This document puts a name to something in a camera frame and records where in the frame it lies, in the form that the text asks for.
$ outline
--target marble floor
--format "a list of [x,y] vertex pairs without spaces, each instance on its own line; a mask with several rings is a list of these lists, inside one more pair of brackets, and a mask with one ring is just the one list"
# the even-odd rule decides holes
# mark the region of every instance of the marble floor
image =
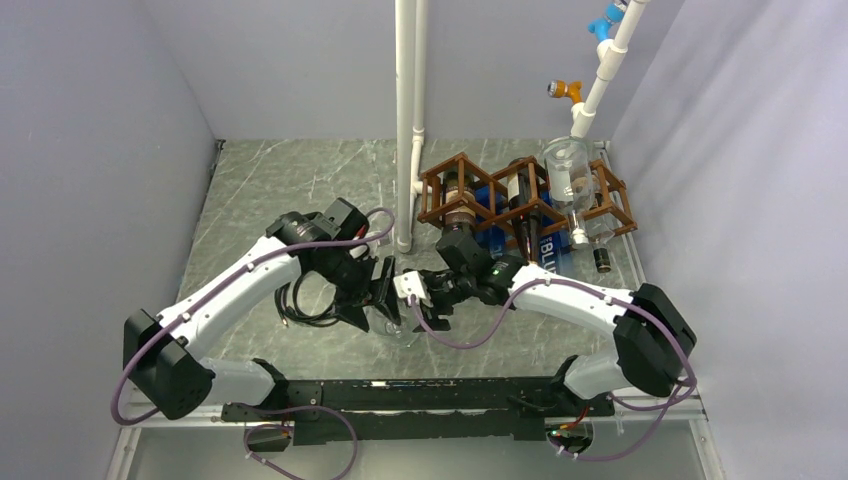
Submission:
[[[539,155],[544,140],[428,140],[422,170],[459,152],[488,171],[511,160]],[[241,257],[279,215],[323,211],[343,197],[367,211],[395,207],[394,140],[250,140],[224,144],[180,290],[193,293]],[[375,217],[372,228],[386,225]],[[445,268],[433,245],[440,232],[416,224],[414,247],[397,254],[398,268]],[[378,254],[391,254],[387,244]],[[638,287],[621,238],[611,241],[613,271],[595,272],[592,252],[577,252],[575,277],[607,287]],[[318,275],[304,281],[299,303],[323,309],[333,288]],[[454,341],[479,338],[497,309],[469,300],[451,317]],[[422,335],[401,347],[375,334],[339,323],[332,328],[285,327],[269,296],[234,325],[210,352],[232,360],[264,358],[291,379],[422,378],[550,375],[568,356],[589,354],[603,341],[562,320],[510,312],[495,336],[480,348],[453,350]]]

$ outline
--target white wall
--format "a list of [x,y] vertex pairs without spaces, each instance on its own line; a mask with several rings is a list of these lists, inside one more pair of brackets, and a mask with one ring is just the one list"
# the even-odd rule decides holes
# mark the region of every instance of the white wall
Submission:
[[687,0],[613,137],[731,479],[848,471],[846,15]]
[[136,0],[0,2],[0,477],[103,478],[123,320],[172,302],[214,139]]
[[[218,138],[394,138],[390,0],[145,0]],[[595,78],[609,0],[431,0],[427,134],[553,138]],[[609,138],[682,0],[651,3],[592,129]]]

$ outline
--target brown glass bottle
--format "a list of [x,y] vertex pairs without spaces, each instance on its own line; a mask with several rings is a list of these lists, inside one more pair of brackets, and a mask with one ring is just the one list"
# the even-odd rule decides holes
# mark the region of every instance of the brown glass bottle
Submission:
[[[466,198],[474,200],[474,190],[471,189],[472,179],[469,175],[465,175],[464,190],[459,191],[459,172],[456,170],[448,170],[445,172],[442,184],[444,185],[443,203],[447,203],[460,195],[465,195]],[[465,232],[469,235],[474,234],[474,225],[477,223],[477,216],[474,211],[468,207],[458,207],[445,214],[442,219],[445,226],[442,227],[442,235],[453,231]]]
[[[510,165],[521,161],[517,158]],[[536,179],[536,191],[539,191],[539,180]],[[527,205],[530,201],[530,175],[526,169],[519,170],[507,179],[507,199],[509,209]],[[542,214],[538,208],[512,218],[512,228],[515,230],[515,241],[518,251],[528,262],[539,263],[539,232],[542,229]]]

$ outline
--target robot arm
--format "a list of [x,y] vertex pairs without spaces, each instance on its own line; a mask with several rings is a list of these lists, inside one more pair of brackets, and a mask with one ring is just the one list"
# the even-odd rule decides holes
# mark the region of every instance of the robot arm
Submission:
[[[132,380],[168,419],[181,418],[201,404],[278,402],[287,382],[267,362],[205,355],[260,300],[308,271],[317,271],[336,285],[343,321],[368,331],[363,311],[367,303],[399,323],[397,300],[382,288],[385,278],[371,280],[376,259],[350,254],[351,247],[376,238],[355,239],[364,237],[368,226],[367,216],[343,199],[323,214],[281,216],[244,256],[200,290],[155,318],[139,310],[127,319],[124,378]],[[394,276],[391,257],[384,262],[382,276],[389,283]],[[117,413],[117,393],[112,413],[117,421],[127,422]]]
[[[585,405],[599,395],[627,387],[668,397],[683,369],[675,347],[679,346],[680,353],[688,357],[697,341],[656,286],[644,284],[636,292],[604,288],[561,277],[538,265],[527,265],[518,257],[494,260],[473,239],[458,232],[444,236],[436,250],[454,272],[454,284],[473,286],[465,289],[465,298],[476,296],[486,304],[509,305],[560,318],[589,329],[612,344],[592,355],[569,357],[560,367],[554,384],[562,389],[561,401],[571,406]],[[439,305],[443,295],[429,291],[425,276],[409,271],[396,283],[398,295],[407,303],[413,297],[423,299],[416,301],[423,303],[425,311],[419,321],[430,323],[428,311],[446,309]],[[647,321],[639,311],[647,312],[662,327]]]

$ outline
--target wooden bottle rack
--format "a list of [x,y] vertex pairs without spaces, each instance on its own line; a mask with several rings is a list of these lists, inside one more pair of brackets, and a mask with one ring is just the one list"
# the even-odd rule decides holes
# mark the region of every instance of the wooden bottle rack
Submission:
[[[619,180],[600,159],[590,163],[589,167],[598,176],[603,202],[596,208],[586,212],[584,218],[589,220],[609,213],[621,222],[621,226],[614,229],[616,236],[636,230],[637,225],[630,211],[630,203],[627,200],[627,187],[624,182]],[[441,174],[450,169],[456,169],[459,174],[458,187],[460,192],[465,190],[465,175],[469,174],[472,177],[472,190],[477,191],[488,186],[489,192],[498,192],[504,197],[507,196],[507,188],[504,184],[507,177],[517,173],[519,170],[526,170],[530,177],[530,200],[526,205],[499,215],[495,213],[497,208],[499,206],[504,207],[505,205],[496,204],[497,195],[489,195],[488,205],[482,205],[467,195],[457,195],[451,201],[443,203],[442,192],[445,187],[442,184]],[[550,187],[544,168],[539,165],[533,156],[525,157],[519,162],[515,162],[506,168],[490,174],[474,164],[474,162],[468,159],[468,155],[462,152],[425,171],[421,174],[420,178],[425,186],[430,187],[422,189],[421,212],[418,214],[418,221],[421,223],[429,223],[436,228],[442,228],[444,227],[444,223],[442,222],[444,215],[451,210],[464,206],[470,208],[483,218],[483,221],[474,227],[474,231],[483,231],[497,225],[509,235],[514,236],[515,232],[512,229],[510,221],[518,215],[538,208],[539,212],[552,222],[552,225],[542,229],[541,236],[550,235],[558,230],[568,230],[568,220],[541,198],[540,194],[548,191]],[[621,198],[621,207],[613,201],[612,192],[618,193]]]

